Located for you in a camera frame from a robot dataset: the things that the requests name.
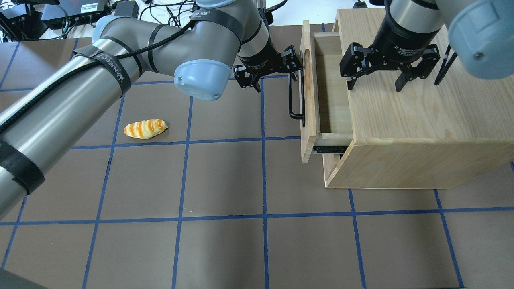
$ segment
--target black strap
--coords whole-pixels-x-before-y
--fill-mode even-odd
[[[193,24],[198,21],[208,21],[220,24],[232,31],[237,36],[240,43],[243,42],[243,36],[245,33],[243,25],[241,25],[236,18],[223,11],[216,9],[199,9],[193,12],[190,21],[193,22]]]
[[[111,41],[118,43],[121,47],[125,48],[125,50],[129,53],[134,52],[128,45],[121,42],[121,40],[119,40],[117,38],[110,37],[110,36],[103,36],[102,39],[109,39]],[[134,58],[134,61],[136,61],[137,67],[139,68],[139,76],[143,75],[143,67],[141,66],[141,61],[139,61],[139,58],[137,58],[137,55],[134,55],[132,57]]]
[[[150,35],[150,39],[148,40],[148,46],[150,45],[153,45],[154,44],[154,41],[155,41],[155,36],[157,35],[157,32],[159,32],[159,30],[164,27],[164,26],[167,26],[167,25],[164,25],[164,24],[161,24],[157,27],[155,27],[154,31],[152,31],[152,35]],[[155,67],[155,63],[154,63],[154,53],[153,53],[153,49],[150,49],[148,50],[148,62],[150,62],[150,67],[153,69],[154,72],[156,73],[160,73],[157,68]]]
[[[121,94],[124,95],[129,91],[131,86],[129,75],[116,56],[93,45],[75,49],[73,52],[75,55],[79,54],[81,56],[100,61],[103,67],[113,75],[116,81],[118,81],[121,88]]]
[[[39,167],[27,156],[0,139],[0,166],[14,175],[17,182],[30,195],[44,181],[45,176]]]

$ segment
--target black metal handle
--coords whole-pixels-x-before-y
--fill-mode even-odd
[[[300,51],[300,59],[303,60],[303,54],[302,51]],[[301,119],[302,120],[302,127],[305,127],[305,89],[303,87],[303,68],[300,70],[300,81],[301,81],[301,96],[302,96],[302,113],[296,114],[292,111],[292,89],[291,89],[291,79],[292,74],[289,74],[288,82],[289,82],[289,116],[292,119]]]

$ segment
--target orange striped bread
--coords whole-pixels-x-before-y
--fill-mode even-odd
[[[149,139],[162,133],[167,128],[168,125],[162,119],[149,119],[130,123],[123,132],[129,137]]]

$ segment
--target blue grid line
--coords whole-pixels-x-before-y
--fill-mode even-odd
[[[4,78],[3,78],[2,82],[1,82],[1,84],[4,83],[6,75],[7,75],[7,71],[6,71],[5,75],[4,75]],[[288,75],[266,75],[266,76],[263,76],[261,78],[287,78],[287,77],[288,77]],[[173,83],[173,80],[143,81],[143,82],[135,82],[132,85],[148,85],[148,84],[163,84],[163,83]],[[32,87],[32,88],[0,89],[0,92],[31,91],[33,89],[34,89],[34,87]]]
[[[79,43],[79,39],[78,38],[75,38],[75,45],[73,46],[73,50],[71,51],[71,56],[69,57],[69,60],[71,61],[73,59],[73,56],[75,56],[75,54],[73,53],[73,51],[75,51],[75,49],[77,49],[77,45]]]
[[[265,137],[264,140],[291,140],[300,139],[300,136],[286,136],[286,137]],[[207,140],[190,140],[189,144],[197,143],[219,143],[219,142],[244,142],[244,141],[262,141],[262,137],[256,138],[229,138],[229,139],[207,139]],[[141,142],[141,143],[117,143],[114,146],[116,148],[121,147],[140,147],[140,146],[168,146],[168,145],[185,145],[185,141],[174,141],[174,142]],[[110,148],[110,144],[102,144],[98,146],[74,146],[73,150],[93,150],[93,149],[106,149]]]
[[[184,198],[186,195],[186,175],[188,171],[188,158],[189,158],[189,140],[191,137],[191,119],[193,116],[193,97],[189,97],[189,115],[188,115],[188,130],[186,135],[186,149],[184,151],[184,166],[182,169],[182,187],[180,189],[180,205],[178,209],[177,220],[177,236],[175,240],[175,257],[173,259],[173,274],[171,281],[171,288],[175,289],[177,286],[177,271],[178,271],[178,254],[180,252],[180,236],[182,232],[182,215],[184,212]]]
[[[173,142],[141,142],[141,143],[118,143],[114,146],[116,148],[126,147],[140,147],[140,146],[168,146],[168,145],[185,145],[185,141],[173,141]]]
[[[114,149],[115,149],[114,145],[116,144],[116,136],[118,135],[118,127],[120,125],[121,112],[123,111],[124,102],[125,102],[125,95],[123,95],[121,97],[121,104],[120,104],[120,109],[118,111],[118,118],[116,119],[116,126],[114,127],[113,142],[112,142],[112,146],[111,146],[111,152],[109,154],[109,161],[107,162],[107,168],[105,169],[105,178],[104,178],[103,185],[102,185],[102,193],[100,194],[100,200],[98,202],[98,211],[97,211],[97,216],[96,216],[95,228],[93,229],[93,236],[91,238],[91,246],[89,247],[89,254],[87,256],[86,269],[84,271],[84,279],[82,280],[82,289],[86,288],[87,277],[89,275],[89,268],[91,266],[91,259],[93,257],[93,251],[95,249],[96,235],[98,232],[98,224],[99,224],[98,221],[99,221],[100,215],[102,213],[103,200],[105,198],[105,189],[107,188],[107,181],[109,179],[109,173],[111,171],[111,164],[113,161]]]
[[[22,206],[20,207],[20,211],[18,212],[18,218],[16,219],[16,223],[14,224],[11,239],[9,239],[9,245],[7,245],[7,250],[5,251],[4,260],[2,262],[2,269],[5,269],[5,265],[7,264],[7,259],[9,258],[9,253],[11,252],[12,244],[14,243],[14,237],[16,236],[16,231],[18,230],[18,227],[20,225],[20,220],[22,219],[23,209],[25,208],[26,201],[27,196],[23,198]]]
[[[366,276],[364,274],[364,263],[362,261],[362,251],[360,248],[359,227],[357,226],[357,213],[355,212],[352,189],[348,189],[348,197],[350,198],[350,207],[352,209],[355,245],[357,247],[357,259],[359,260],[360,281],[362,283],[362,288],[366,289]]]
[[[11,60],[9,61],[9,64],[7,65],[7,68],[5,69],[4,76],[2,77],[2,81],[0,82],[0,88],[2,88],[2,86],[4,85],[4,81],[7,78],[7,73],[9,73],[9,69],[11,68],[12,62],[14,61],[14,56],[16,56],[16,52],[18,52],[18,48],[20,47],[20,43],[21,42],[18,42],[18,44],[16,45],[16,48],[14,49],[14,52],[11,56]]]
[[[93,149],[108,149],[111,148],[111,144],[102,144],[99,146],[74,146],[71,149],[72,150],[93,150]]]
[[[0,89],[0,92],[27,92],[31,91],[33,88],[10,88],[10,89]]]
[[[134,84],[132,84],[132,85],[163,84],[163,83],[173,83],[173,80],[142,81],[142,82],[134,82]]]
[[[264,122],[264,79],[261,79],[261,139],[262,139],[262,214],[264,237],[264,288],[269,289],[268,262],[268,202],[266,199],[266,128]]]
[[[361,211],[355,212],[355,215],[403,215],[403,214],[431,214],[439,213],[438,209],[424,209],[424,210],[393,210],[393,211]]]
[[[441,211],[444,213],[514,211],[514,207],[452,208],[441,209]]]
[[[439,192],[437,190],[434,190],[434,195],[435,200],[437,201],[437,207],[439,208],[439,214],[441,215],[441,222],[443,223],[443,228],[445,230],[446,241],[448,242],[448,248],[450,250],[451,260],[453,262],[455,274],[457,275],[458,285],[460,288],[464,288],[461,271],[458,268],[457,257],[455,256],[455,251],[453,250],[453,244],[451,242],[450,231],[448,230],[448,225],[446,224],[445,213],[443,212],[443,206],[441,204],[441,200],[439,199]]]
[[[453,208],[453,209],[423,209],[423,210],[391,210],[391,211],[356,211],[356,212],[316,212],[316,213],[273,213],[266,214],[266,218],[315,218],[323,216],[365,216],[365,215],[399,215],[399,214],[431,214],[431,213],[461,213],[461,212],[496,212],[514,211],[514,207],[481,207],[481,208]],[[263,214],[249,215],[211,215],[182,217],[182,221],[209,221],[209,220],[240,220],[262,219]],[[27,225],[53,225],[53,224],[112,224],[112,223],[149,223],[149,222],[175,222],[178,217],[140,218],[140,219],[100,219],[100,220],[56,220],[56,221],[20,221],[19,226]],[[12,226],[16,222],[0,222],[0,226]]]

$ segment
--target wooden cabinet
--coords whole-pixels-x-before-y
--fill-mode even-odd
[[[343,53],[350,42],[369,46],[384,15],[338,10],[333,32],[314,33],[304,22],[302,161],[331,152],[323,154],[327,188],[444,189],[513,160],[514,77],[480,80],[457,59],[439,86],[440,62],[401,92],[399,71],[377,71],[346,89]],[[433,43],[444,53],[445,27]]]

